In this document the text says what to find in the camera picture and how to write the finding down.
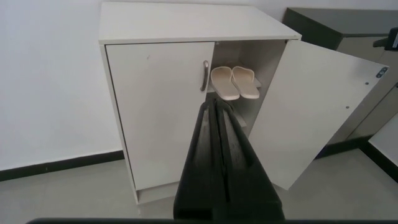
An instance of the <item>white slipper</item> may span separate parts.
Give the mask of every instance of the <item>white slipper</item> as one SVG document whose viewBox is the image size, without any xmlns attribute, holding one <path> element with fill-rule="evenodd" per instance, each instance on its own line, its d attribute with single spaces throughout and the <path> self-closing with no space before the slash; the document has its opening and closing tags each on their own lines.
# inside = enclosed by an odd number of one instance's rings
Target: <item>white slipper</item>
<svg viewBox="0 0 398 224">
<path fill-rule="evenodd" d="M 239 98 L 239 91 L 231 82 L 232 70 L 229 67 L 221 66 L 213 69 L 210 78 L 213 88 L 221 99 L 236 100 Z"/>
<path fill-rule="evenodd" d="M 232 83 L 247 99 L 257 99 L 260 97 L 259 90 L 254 85 L 254 71 L 248 68 L 235 66 L 232 69 Z"/>
</svg>

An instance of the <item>gray desk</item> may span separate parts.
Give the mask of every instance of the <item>gray desk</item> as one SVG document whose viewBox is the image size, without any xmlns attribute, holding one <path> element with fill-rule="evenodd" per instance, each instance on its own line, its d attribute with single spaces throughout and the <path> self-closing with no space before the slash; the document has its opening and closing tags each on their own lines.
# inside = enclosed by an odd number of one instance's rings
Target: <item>gray desk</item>
<svg viewBox="0 0 398 224">
<path fill-rule="evenodd" d="M 398 52 L 373 47 L 398 26 L 398 11 L 288 8 L 283 23 L 303 41 L 390 66 L 329 144 L 372 136 L 398 112 Z"/>
</svg>

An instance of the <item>cabinet top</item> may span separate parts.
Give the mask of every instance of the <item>cabinet top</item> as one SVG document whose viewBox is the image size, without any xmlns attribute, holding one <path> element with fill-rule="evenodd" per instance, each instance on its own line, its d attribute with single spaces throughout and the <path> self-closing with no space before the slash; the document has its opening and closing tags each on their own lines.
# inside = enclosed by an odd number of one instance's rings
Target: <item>cabinet top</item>
<svg viewBox="0 0 398 224">
<path fill-rule="evenodd" d="M 104 2 L 100 44 L 300 39 L 252 6 Z"/>
</svg>

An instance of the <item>gray floor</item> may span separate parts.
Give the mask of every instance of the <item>gray floor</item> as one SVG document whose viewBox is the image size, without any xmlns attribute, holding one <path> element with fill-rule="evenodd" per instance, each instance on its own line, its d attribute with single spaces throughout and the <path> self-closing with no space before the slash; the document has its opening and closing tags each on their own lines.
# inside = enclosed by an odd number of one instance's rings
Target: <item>gray floor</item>
<svg viewBox="0 0 398 224">
<path fill-rule="evenodd" d="M 172 218 L 173 198 L 137 206 L 124 161 L 0 182 L 0 223 L 38 217 Z M 288 219 L 396 219 L 398 185 L 360 150 L 311 163 L 289 191 Z"/>
</svg>

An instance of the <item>door hinge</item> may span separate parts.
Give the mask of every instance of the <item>door hinge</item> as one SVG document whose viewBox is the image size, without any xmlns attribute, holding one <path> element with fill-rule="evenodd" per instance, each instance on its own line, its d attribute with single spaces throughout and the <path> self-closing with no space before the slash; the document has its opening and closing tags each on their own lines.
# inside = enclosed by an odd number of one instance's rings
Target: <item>door hinge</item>
<svg viewBox="0 0 398 224">
<path fill-rule="evenodd" d="M 387 72 L 387 70 L 387 67 L 382 68 L 380 72 L 376 75 L 376 78 L 381 78 Z"/>
</svg>

